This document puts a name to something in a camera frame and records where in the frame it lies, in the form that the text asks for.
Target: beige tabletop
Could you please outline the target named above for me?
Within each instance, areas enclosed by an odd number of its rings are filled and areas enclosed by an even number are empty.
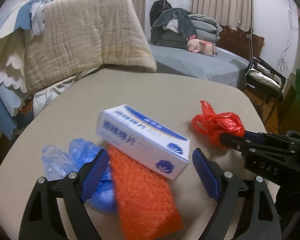
[[[57,97],[25,129],[0,167],[0,224],[12,240],[18,239],[22,215],[29,195],[40,176],[44,176],[41,151],[52,144],[67,151],[74,138],[102,145],[96,135],[98,114],[111,107],[129,104],[191,140],[191,153],[200,147],[222,169],[243,179],[254,175],[243,168],[243,159],[234,150],[217,149],[205,136],[190,127],[201,113],[200,100],[209,102],[216,113],[238,114],[246,130],[265,132],[249,99],[238,89],[171,74],[132,73],[103,69],[87,76]],[[274,197],[278,186],[269,182]],[[197,240],[208,223],[216,203],[209,198],[192,161],[170,188],[185,229],[163,239]],[[76,239],[62,200],[58,201],[69,239]],[[117,214],[103,214],[86,205],[88,214],[103,240],[120,240],[123,234]],[[225,239],[231,239],[234,226]]]

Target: red plastic bag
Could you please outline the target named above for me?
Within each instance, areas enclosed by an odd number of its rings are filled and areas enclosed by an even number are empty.
[[[226,148],[219,141],[220,135],[224,132],[243,137],[244,127],[237,114],[230,112],[216,114],[208,102],[200,101],[200,103],[202,114],[196,115],[191,125],[202,134],[208,135],[213,145]]]

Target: orange towel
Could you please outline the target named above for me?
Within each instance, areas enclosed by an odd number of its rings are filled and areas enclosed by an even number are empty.
[[[182,229],[165,179],[113,146],[107,152],[126,240],[152,240]]]

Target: blue plastic bag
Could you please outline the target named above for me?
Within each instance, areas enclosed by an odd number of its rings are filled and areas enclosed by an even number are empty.
[[[82,138],[74,139],[70,143],[69,154],[53,145],[43,148],[41,159],[47,180],[63,179],[72,171],[78,172],[85,163],[93,161],[100,150],[101,147]],[[99,182],[95,194],[87,202],[101,212],[117,212],[109,165]]]

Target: beige quilt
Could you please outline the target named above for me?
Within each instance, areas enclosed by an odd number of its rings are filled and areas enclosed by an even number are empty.
[[[43,34],[26,41],[28,95],[106,64],[156,71],[132,0],[55,0],[44,12]]]

